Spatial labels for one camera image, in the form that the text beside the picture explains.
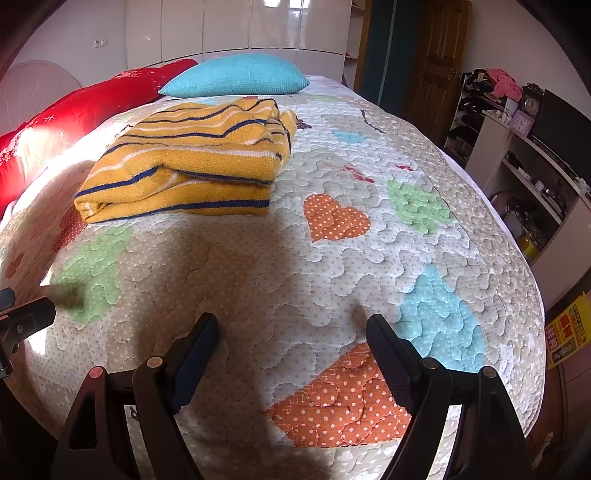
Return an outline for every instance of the clock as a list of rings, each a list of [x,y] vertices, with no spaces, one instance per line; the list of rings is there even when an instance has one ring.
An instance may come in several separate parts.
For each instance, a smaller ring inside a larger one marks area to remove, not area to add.
[[[544,91],[540,87],[535,83],[528,83],[526,87],[523,87],[519,110],[535,120],[540,111],[543,97]]]
[[[519,133],[524,134],[526,137],[530,134],[531,127],[534,126],[535,119],[529,115],[523,113],[521,110],[517,110],[509,126],[513,130],[517,130]]]

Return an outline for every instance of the orange polka dot patch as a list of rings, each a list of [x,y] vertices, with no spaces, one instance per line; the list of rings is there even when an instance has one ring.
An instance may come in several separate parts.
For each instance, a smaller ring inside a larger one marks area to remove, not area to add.
[[[367,343],[265,412],[296,447],[402,438],[411,416],[394,401]]]
[[[24,255],[24,252],[21,252],[18,257],[8,264],[8,267],[6,268],[6,278],[12,278],[14,276],[14,274],[17,272],[17,268],[22,262]]]
[[[371,223],[362,211],[342,207],[326,193],[310,195],[304,201],[304,216],[308,220],[312,242],[341,240],[367,233]]]
[[[78,212],[73,205],[68,209],[64,216],[61,217],[60,228],[60,235],[53,244],[53,251],[55,253],[58,253],[61,248],[69,244],[82,230],[84,230],[84,228],[86,228],[86,224],[80,217],[80,212]]]

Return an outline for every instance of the yellow striped sweater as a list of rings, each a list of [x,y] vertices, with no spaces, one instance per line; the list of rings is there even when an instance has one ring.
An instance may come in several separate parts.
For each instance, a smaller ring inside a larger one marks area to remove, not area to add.
[[[178,210],[265,215],[295,122],[272,99],[175,105],[117,138],[74,205],[86,223]]]

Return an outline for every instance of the blue pillow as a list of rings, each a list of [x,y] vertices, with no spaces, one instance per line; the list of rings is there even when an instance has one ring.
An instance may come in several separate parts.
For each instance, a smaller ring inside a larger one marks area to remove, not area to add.
[[[216,95],[287,95],[310,82],[292,63],[262,53],[208,60],[185,70],[159,93],[177,98]]]

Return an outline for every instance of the navy blue stripe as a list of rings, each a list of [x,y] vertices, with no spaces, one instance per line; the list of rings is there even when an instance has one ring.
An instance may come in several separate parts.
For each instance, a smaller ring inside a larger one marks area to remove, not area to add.
[[[143,124],[159,124],[162,122],[166,122],[169,124],[177,124],[180,122],[186,122],[187,120],[207,120],[208,118],[212,118],[216,115],[219,115],[222,112],[225,112],[226,110],[228,110],[231,106],[236,106],[236,105],[227,105],[224,108],[222,108],[221,110],[218,110],[217,112],[214,113],[210,113],[209,115],[206,116],[190,116],[187,118],[183,118],[181,120],[143,120],[140,123],[138,123],[137,125],[143,125]],[[179,110],[196,110],[195,108],[180,108]],[[177,112],[178,110],[164,110],[160,113],[169,113],[169,112]]]
[[[256,107],[257,105],[259,105],[261,102],[264,102],[265,100],[271,100],[271,99],[259,100],[254,105],[252,105],[252,107],[247,108],[246,110],[244,110],[244,108],[241,108],[240,106],[236,105],[235,103],[231,103],[230,105],[226,105],[221,110],[218,110],[217,112],[214,112],[214,113],[210,113],[209,115],[206,115],[206,116],[190,116],[190,117],[187,117],[187,118],[183,118],[182,120],[143,120],[140,123],[138,123],[137,125],[141,125],[141,124],[158,124],[158,123],[162,123],[162,122],[166,122],[166,123],[169,123],[169,124],[177,124],[177,123],[180,123],[180,122],[185,122],[187,120],[207,120],[209,118],[213,118],[216,115],[219,115],[222,112],[225,112],[231,106],[237,106],[243,112],[249,112],[254,107]],[[163,110],[163,111],[158,112],[158,113],[178,112],[180,110],[204,110],[204,109],[200,109],[200,108],[178,108],[176,110]]]
[[[139,213],[129,217],[117,217],[112,220],[127,220],[130,218],[143,217],[153,215],[155,213],[169,212],[171,210],[197,210],[204,208],[235,208],[235,207],[254,207],[267,208],[269,200],[222,200],[219,202],[199,202],[199,203],[181,203],[179,205],[171,205],[169,207],[159,208],[146,213]]]
[[[108,190],[108,189],[114,189],[117,187],[125,187],[127,185],[133,185],[134,183],[138,183],[140,180],[142,180],[146,177],[152,176],[154,173],[156,173],[156,170],[158,170],[158,167],[153,167],[149,170],[138,173],[136,176],[131,177],[129,180],[121,180],[121,181],[116,181],[114,183],[106,183],[104,185],[97,185],[96,187],[82,190],[81,192],[78,192],[76,194],[76,197],[74,197],[74,198],[78,198],[82,195],[87,195],[88,193],[100,192],[101,190]]]
[[[184,173],[190,177],[195,177],[198,179],[211,179],[211,180],[220,180],[220,181],[238,181],[241,183],[256,183],[258,185],[271,185],[273,180],[257,180],[257,179],[250,179],[248,177],[232,177],[230,175],[216,175],[215,173],[200,173],[195,171],[186,171],[186,170],[175,170],[179,173]]]
[[[253,143],[253,145],[257,145],[261,142],[274,143],[272,139],[263,137],[263,138],[259,138],[256,142]],[[169,148],[171,147],[170,144],[164,143],[164,142],[125,142],[125,143],[120,143],[118,145],[115,145],[114,147],[111,147],[105,153],[103,153],[103,155],[108,155],[109,153],[113,153],[118,148],[127,147],[128,145],[163,145],[165,147],[169,147]],[[203,145],[203,146],[207,147],[207,148],[212,148],[212,147],[221,147],[223,145],[219,144],[219,145]]]
[[[287,128],[285,128],[285,125],[283,125],[283,122],[281,120],[279,120],[279,123],[283,127],[283,130],[285,130],[285,134],[287,136],[287,144],[289,145],[289,148],[290,148],[290,151],[291,151],[291,135],[290,135],[290,131]]]
[[[265,125],[266,122],[264,120],[244,120],[244,121],[238,122],[236,125],[228,128],[222,134],[207,134],[207,133],[203,133],[203,132],[193,132],[193,133],[188,133],[188,134],[158,135],[158,136],[152,136],[152,137],[146,137],[144,135],[125,134],[125,135],[121,135],[119,138],[132,137],[132,138],[146,138],[148,140],[150,140],[152,138],[184,138],[184,137],[224,138],[226,135],[232,133],[235,130],[238,130],[239,128],[245,127],[246,125],[253,125],[253,124]]]
[[[126,143],[120,143],[118,145],[115,145],[114,147],[111,147],[105,153],[103,153],[103,156],[108,155],[109,153],[114,152],[118,148],[126,147],[127,145],[163,145],[165,147],[169,147],[170,146],[170,144],[164,143],[164,142],[152,142],[152,143],[146,143],[146,142],[126,142]]]

